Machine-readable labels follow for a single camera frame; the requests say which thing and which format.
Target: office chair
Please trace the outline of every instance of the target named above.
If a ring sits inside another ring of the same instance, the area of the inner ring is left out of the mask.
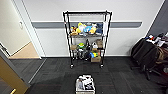
[[[142,38],[132,48],[131,57],[137,64],[131,69],[140,68],[145,73],[147,80],[150,80],[149,73],[156,72],[153,68],[158,58],[158,47]]]

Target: box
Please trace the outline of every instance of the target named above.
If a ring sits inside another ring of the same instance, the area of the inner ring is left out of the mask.
[[[100,44],[100,45],[103,45],[102,39],[97,39],[97,40],[96,40],[96,43],[97,43],[97,45],[99,45],[99,44]]]
[[[97,39],[96,40],[96,44],[98,46],[98,49],[102,49],[103,48],[103,41],[102,41],[102,39]]]
[[[100,61],[101,61],[101,57],[100,56],[91,58],[91,62],[100,62]]]
[[[97,48],[92,48],[92,51],[97,51]]]
[[[77,48],[77,45],[71,45],[70,47],[71,50],[76,50],[76,48]]]
[[[103,48],[103,44],[98,44],[97,46],[98,46],[98,49],[99,49],[99,48],[100,48],[100,49]]]
[[[76,94],[95,94],[95,86],[94,86],[94,82],[93,82],[93,78],[91,78],[91,75],[83,75],[83,77],[90,77],[89,79],[91,79],[91,83],[92,83],[92,87],[93,89],[89,89],[89,90],[83,90],[79,88],[79,79],[76,80]]]

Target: gray horizontal stripe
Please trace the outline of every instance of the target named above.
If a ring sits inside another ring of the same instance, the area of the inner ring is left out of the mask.
[[[71,22],[70,26],[77,26],[78,22]],[[142,22],[111,22],[110,28],[138,28]],[[32,22],[35,28],[64,28],[64,22]]]

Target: cardboard box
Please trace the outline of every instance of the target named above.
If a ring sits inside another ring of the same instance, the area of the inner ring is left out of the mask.
[[[91,62],[100,62],[100,61],[101,61],[101,57],[100,56],[91,58]]]
[[[97,40],[96,40],[96,43],[97,43],[97,45],[103,45],[102,39],[97,39]]]
[[[92,48],[92,51],[96,51],[97,50],[97,48]]]
[[[70,47],[71,50],[76,50],[76,48],[77,48],[77,45],[71,45]]]
[[[103,48],[103,41],[102,41],[102,39],[97,39],[96,40],[96,44],[98,46],[98,49],[102,49]]]
[[[98,46],[98,48],[100,48],[100,49],[103,48],[103,44],[98,44],[97,46]]]

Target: white wheeled cart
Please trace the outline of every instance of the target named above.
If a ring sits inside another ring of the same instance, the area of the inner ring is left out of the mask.
[[[95,86],[91,75],[83,75],[83,78],[86,79],[81,81],[79,78],[76,80],[76,94],[95,94]]]

